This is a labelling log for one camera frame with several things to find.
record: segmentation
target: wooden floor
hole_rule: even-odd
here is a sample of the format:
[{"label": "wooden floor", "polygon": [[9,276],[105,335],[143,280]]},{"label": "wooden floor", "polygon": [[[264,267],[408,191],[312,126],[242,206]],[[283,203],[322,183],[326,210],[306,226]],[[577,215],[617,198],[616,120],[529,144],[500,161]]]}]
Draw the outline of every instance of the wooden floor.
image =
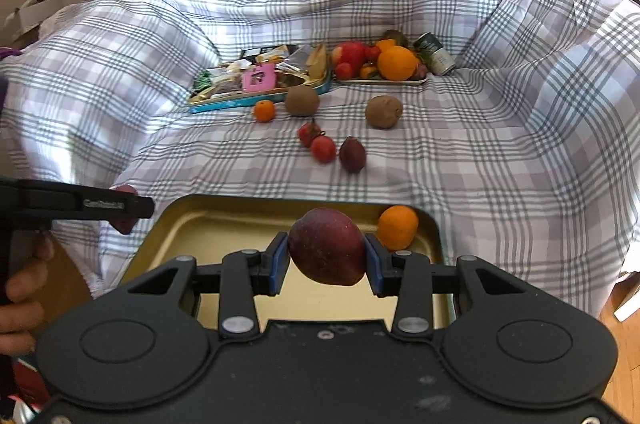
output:
[{"label": "wooden floor", "polygon": [[600,315],[618,343],[618,365],[604,400],[629,422],[640,424],[640,311],[622,323],[613,315],[627,292],[624,283],[616,285]]}]

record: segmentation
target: orange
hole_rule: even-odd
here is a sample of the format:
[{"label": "orange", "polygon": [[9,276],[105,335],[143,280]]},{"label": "orange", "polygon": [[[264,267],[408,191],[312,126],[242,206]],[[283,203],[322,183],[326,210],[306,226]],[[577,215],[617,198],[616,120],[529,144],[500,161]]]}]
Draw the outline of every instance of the orange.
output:
[{"label": "orange", "polygon": [[260,100],[255,103],[254,117],[258,122],[271,122],[276,118],[276,105],[270,100]]},{"label": "orange", "polygon": [[376,236],[388,250],[404,250],[414,240],[418,231],[418,215],[411,207],[394,205],[389,207],[378,220]]},{"label": "orange", "polygon": [[380,39],[380,41],[376,43],[376,46],[380,49],[380,52],[384,52],[385,50],[388,50],[395,45],[395,39]]},{"label": "orange", "polygon": [[360,78],[369,78],[373,72],[376,71],[376,67],[373,64],[365,64],[360,68]]},{"label": "orange", "polygon": [[392,46],[378,58],[378,70],[388,80],[407,80],[414,74],[417,66],[418,58],[414,52],[402,46]]}]

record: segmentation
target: green and white can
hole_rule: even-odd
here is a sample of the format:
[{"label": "green and white can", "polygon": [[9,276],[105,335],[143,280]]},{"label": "green and white can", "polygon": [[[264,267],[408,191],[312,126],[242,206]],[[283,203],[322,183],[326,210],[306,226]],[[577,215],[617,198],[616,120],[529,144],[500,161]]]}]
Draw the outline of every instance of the green and white can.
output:
[{"label": "green and white can", "polygon": [[444,75],[456,67],[453,57],[431,32],[421,35],[414,42],[414,47],[418,57],[433,74]]}]

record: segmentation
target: couch covered with blanket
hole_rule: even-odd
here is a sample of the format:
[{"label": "couch covered with blanket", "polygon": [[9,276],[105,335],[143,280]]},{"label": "couch covered with blanket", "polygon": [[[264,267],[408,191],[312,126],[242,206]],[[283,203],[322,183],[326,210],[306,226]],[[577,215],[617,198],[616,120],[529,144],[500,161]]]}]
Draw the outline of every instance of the couch covered with blanket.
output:
[{"label": "couch covered with blanket", "polygon": [[[191,115],[194,75],[240,48],[434,32],[458,69],[394,88],[392,131],[362,121],[385,86],[334,85],[317,120],[355,136],[347,175],[300,149],[278,110]],[[55,234],[92,292],[117,284],[162,210],[191,193],[406,203],[434,217],[446,261],[476,254],[597,313],[639,252],[640,9],[627,0],[91,0],[0,62],[2,135],[25,177],[123,183],[157,212],[130,236],[65,221]]]}]

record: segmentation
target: person's arm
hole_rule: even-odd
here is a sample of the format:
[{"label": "person's arm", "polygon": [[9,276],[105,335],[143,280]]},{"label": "person's arm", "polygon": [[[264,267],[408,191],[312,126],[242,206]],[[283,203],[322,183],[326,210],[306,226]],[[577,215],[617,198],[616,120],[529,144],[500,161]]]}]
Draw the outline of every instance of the person's arm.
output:
[{"label": "person's arm", "polygon": [[20,356],[35,346],[30,330],[44,317],[42,306],[33,294],[47,281],[47,262],[53,258],[53,243],[39,235],[33,257],[6,283],[6,295],[12,304],[0,307],[0,355]]}]

